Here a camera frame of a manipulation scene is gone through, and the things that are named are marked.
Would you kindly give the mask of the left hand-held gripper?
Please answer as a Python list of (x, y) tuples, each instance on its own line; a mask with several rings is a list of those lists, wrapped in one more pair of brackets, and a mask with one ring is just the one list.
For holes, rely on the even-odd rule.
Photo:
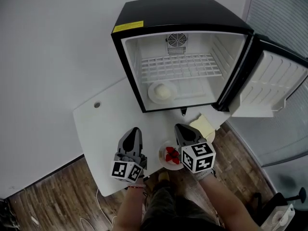
[(138, 127), (127, 131), (119, 140), (111, 162), (110, 176), (116, 180), (136, 183), (147, 168), (147, 157), (142, 154), (142, 133)]

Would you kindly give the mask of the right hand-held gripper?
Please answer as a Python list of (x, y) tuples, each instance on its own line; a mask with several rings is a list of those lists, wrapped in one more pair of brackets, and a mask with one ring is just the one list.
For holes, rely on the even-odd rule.
[(201, 132), (189, 125), (176, 124), (175, 135), (179, 146), (181, 163), (192, 173), (213, 168), (216, 152)]

